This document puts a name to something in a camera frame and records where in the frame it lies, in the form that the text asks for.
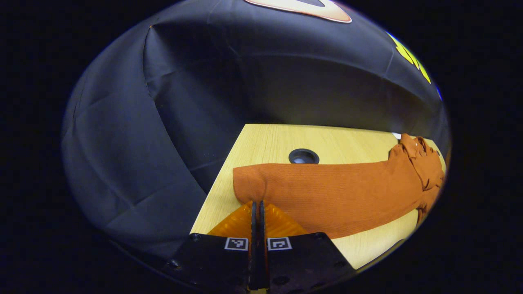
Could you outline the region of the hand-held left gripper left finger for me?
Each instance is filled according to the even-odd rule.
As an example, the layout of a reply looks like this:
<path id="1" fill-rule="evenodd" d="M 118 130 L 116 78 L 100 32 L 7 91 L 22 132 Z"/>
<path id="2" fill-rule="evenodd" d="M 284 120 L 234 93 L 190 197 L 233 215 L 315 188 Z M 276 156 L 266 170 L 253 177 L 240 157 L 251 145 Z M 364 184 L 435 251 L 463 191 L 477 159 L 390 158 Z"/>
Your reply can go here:
<path id="1" fill-rule="evenodd" d="M 257 204 L 226 217 L 209 234 L 191 233 L 163 267 L 164 274 L 202 292 L 248 292 L 256 264 Z"/>

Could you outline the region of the rust orange garment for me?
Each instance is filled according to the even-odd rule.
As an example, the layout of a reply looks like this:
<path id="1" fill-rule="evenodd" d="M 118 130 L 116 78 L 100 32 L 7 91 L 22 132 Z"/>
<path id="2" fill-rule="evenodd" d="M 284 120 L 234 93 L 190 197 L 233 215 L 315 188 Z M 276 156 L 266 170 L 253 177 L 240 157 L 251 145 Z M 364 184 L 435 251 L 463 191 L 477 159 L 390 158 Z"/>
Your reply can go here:
<path id="1" fill-rule="evenodd" d="M 233 169 L 233 189 L 241 203 L 264 201 L 310 233 L 344 238 L 412 211 L 420 225 L 445 177 L 440 152 L 421 136 L 402 134 L 385 161 L 241 166 Z"/>

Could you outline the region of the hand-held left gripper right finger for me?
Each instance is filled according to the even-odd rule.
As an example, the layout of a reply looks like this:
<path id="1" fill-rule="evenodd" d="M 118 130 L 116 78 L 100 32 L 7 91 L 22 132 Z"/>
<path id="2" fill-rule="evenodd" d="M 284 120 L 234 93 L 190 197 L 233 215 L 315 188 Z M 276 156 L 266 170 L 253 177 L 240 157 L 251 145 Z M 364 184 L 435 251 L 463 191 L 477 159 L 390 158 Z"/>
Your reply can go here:
<path id="1" fill-rule="evenodd" d="M 351 278 L 355 268 L 323 232 L 306 232 L 272 204 L 258 203 L 258 287 L 313 292 Z"/>

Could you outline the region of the black backdrop cloth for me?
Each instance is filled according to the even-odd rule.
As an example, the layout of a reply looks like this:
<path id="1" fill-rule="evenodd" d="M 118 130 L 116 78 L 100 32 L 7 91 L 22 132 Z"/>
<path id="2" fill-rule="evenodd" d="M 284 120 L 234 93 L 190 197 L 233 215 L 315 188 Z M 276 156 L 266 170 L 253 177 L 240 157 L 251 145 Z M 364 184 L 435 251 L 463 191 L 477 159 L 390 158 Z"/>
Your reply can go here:
<path id="1" fill-rule="evenodd" d="M 60 146 L 95 227 L 168 258 L 247 123 L 409 133 L 451 149 L 435 82 L 391 33 L 329 0 L 182 0 L 87 67 Z"/>

